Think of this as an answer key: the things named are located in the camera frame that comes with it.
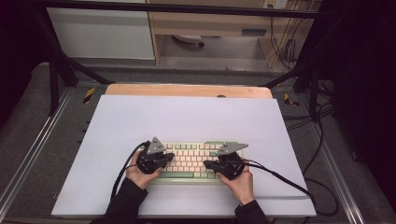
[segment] keyboard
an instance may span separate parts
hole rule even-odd
[[[216,151],[225,143],[237,143],[235,141],[204,141],[192,142],[163,142],[166,148],[164,153],[175,153],[172,161],[169,161],[162,169],[160,176],[150,183],[152,184],[221,184],[213,170],[206,169],[204,161],[216,161]]]

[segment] green key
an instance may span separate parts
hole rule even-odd
[[[190,172],[162,172],[159,178],[194,178],[194,173]]]

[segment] white tabletop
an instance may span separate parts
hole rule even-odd
[[[257,161],[306,188],[276,100],[103,95],[64,187],[56,217],[102,215],[114,181],[138,144],[236,140]],[[308,197],[256,168],[254,194],[267,216],[306,217],[316,212]],[[150,185],[141,217],[233,217],[237,201],[225,186]]]

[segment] person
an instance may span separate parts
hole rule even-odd
[[[136,151],[131,165],[136,164],[140,151]],[[106,213],[93,220],[91,224],[133,224],[137,221],[139,205],[149,194],[146,187],[149,182],[159,176],[161,168],[151,175],[142,173],[137,166],[131,166],[125,171],[125,178],[117,195],[110,201]],[[220,173],[216,173],[219,180],[228,186],[239,202],[235,208],[235,216],[240,224],[268,223],[266,216],[253,197],[253,174],[245,166],[244,171],[234,180],[229,180]]]

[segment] yellow and black hazard tape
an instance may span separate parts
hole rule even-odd
[[[300,106],[300,104],[298,102],[291,101],[289,99],[289,95],[287,93],[285,93],[285,104],[294,105],[294,106]]]
[[[82,101],[83,104],[87,104],[90,102],[94,91],[95,91],[95,88],[88,89],[87,94],[85,94],[84,100]]]

